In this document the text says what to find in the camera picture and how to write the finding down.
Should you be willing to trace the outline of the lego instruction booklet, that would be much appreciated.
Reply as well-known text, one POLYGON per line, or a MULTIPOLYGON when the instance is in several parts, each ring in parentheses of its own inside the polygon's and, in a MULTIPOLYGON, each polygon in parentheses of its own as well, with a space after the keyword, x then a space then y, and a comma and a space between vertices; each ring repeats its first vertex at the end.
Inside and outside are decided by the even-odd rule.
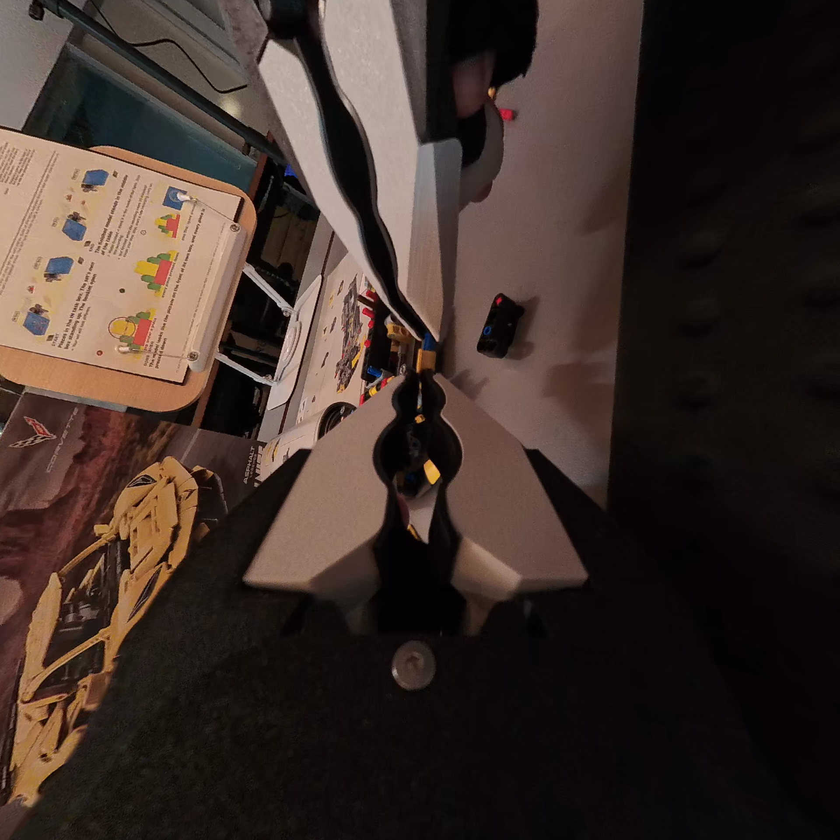
POLYGON ((257 435, 266 445, 288 433, 316 432, 326 416, 342 406, 354 410, 361 396, 363 324, 358 296, 372 289, 354 258, 328 257, 314 323, 289 402, 265 410, 257 435))

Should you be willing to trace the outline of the white stand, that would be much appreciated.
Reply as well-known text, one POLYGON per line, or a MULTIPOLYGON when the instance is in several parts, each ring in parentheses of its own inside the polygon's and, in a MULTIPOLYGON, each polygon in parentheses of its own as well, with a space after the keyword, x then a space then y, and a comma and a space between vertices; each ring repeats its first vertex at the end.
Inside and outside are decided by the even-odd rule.
POLYGON ((304 291, 298 294, 294 303, 289 303, 278 291, 274 290, 252 265, 245 264, 244 275, 287 318, 287 329, 280 347, 279 357, 274 364, 275 369, 272 375, 255 373, 221 350, 215 353, 214 360, 244 375, 258 385, 268 386, 269 395, 266 410, 273 411, 286 405, 295 390, 308 337, 314 323, 323 275, 317 275, 304 291))

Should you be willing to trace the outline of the lego car chassis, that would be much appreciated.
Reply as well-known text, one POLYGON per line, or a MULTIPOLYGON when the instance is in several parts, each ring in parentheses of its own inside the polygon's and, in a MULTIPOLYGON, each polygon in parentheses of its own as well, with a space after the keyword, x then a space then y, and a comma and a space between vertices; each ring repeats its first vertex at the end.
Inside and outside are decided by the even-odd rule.
POLYGON ((372 289, 358 296, 363 324, 368 327, 362 342, 359 373, 362 406, 398 375, 416 371, 417 353, 423 348, 416 339, 395 320, 384 302, 372 289))

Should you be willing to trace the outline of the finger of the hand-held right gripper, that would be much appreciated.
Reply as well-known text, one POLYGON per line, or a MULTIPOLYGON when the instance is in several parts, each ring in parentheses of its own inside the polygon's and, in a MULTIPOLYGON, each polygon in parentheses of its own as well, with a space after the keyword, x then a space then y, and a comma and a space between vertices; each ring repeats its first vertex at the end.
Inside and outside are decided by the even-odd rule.
POLYGON ((332 82, 358 130, 382 294, 422 339, 439 341, 455 281, 462 147, 447 44, 450 2, 320 3, 332 82))
POLYGON ((268 38, 258 71, 315 203, 388 308, 423 338, 423 321, 397 289, 396 253, 375 203, 371 154, 320 43, 313 36, 268 38))

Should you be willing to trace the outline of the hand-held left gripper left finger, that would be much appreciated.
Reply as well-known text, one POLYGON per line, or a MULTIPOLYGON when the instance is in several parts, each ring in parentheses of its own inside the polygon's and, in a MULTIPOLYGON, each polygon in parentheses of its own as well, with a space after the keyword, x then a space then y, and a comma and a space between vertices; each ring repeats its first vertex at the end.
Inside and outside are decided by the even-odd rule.
POLYGON ((417 374, 397 376, 276 470, 272 477, 292 477, 291 486, 247 568, 247 585, 331 603, 352 632, 378 629, 377 595, 419 545, 390 471, 400 468, 404 443, 387 443, 413 418, 418 384, 417 374))

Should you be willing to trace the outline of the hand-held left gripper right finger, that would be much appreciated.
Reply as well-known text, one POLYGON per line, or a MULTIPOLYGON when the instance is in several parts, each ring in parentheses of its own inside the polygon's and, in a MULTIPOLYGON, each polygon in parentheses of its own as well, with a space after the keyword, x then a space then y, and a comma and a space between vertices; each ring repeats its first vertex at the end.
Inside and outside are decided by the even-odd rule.
POLYGON ((476 636, 496 605, 577 589, 589 575, 520 441, 441 374, 432 380, 460 452, 438 497, 458 540, 449 580, 476 636))

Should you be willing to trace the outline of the black lego beam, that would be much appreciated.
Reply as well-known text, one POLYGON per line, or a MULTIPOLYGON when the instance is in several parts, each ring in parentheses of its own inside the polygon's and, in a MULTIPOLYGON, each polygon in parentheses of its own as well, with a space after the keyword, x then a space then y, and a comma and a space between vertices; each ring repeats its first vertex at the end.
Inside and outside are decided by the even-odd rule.
POLYGON ((490 309, 483 326, 484 328, 487 324, 492 325, 494 333, 490 337, 485 337, 482 335, 482 328, 476 344, 477 352, 488 358, 505 358, 516 338, 518 325, 525 311, 522 305, 518 304, 509 296, 503 293, 496 294, 490 304, 490 309), (505 303, 499 308, 494 303, 498 295, 504 295, 506 298, 505 303))

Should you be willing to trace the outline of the person's right hand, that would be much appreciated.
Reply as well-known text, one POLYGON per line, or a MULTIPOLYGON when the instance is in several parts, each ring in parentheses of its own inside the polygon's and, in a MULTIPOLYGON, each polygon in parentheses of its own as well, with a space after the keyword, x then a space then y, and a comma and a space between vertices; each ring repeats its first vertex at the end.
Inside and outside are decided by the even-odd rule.
POLYGON ((454 63, 451 76, 457 120, 471 118, 484 110, 495 64, 496 53, 491 49, 454 63))

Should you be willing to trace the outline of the instruction sheet on white stand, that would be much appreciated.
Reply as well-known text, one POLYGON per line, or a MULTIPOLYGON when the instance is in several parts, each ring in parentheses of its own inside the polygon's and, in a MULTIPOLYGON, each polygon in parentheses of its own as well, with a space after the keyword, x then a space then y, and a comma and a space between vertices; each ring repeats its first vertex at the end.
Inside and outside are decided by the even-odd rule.
POLYGON ((250 243, 242 190, 1 131, 1 373, 166 413, 207 388, 250 243))

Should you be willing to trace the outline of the lego set box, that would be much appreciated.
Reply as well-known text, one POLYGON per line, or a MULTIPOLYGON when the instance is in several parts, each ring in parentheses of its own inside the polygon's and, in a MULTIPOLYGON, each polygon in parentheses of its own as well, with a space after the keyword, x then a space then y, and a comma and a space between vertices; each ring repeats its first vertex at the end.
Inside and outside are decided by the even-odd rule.
POLYGON ((126 636, 259 485, 264 444, 25 394, 1 438, 1 802, 90 728, 126 636))

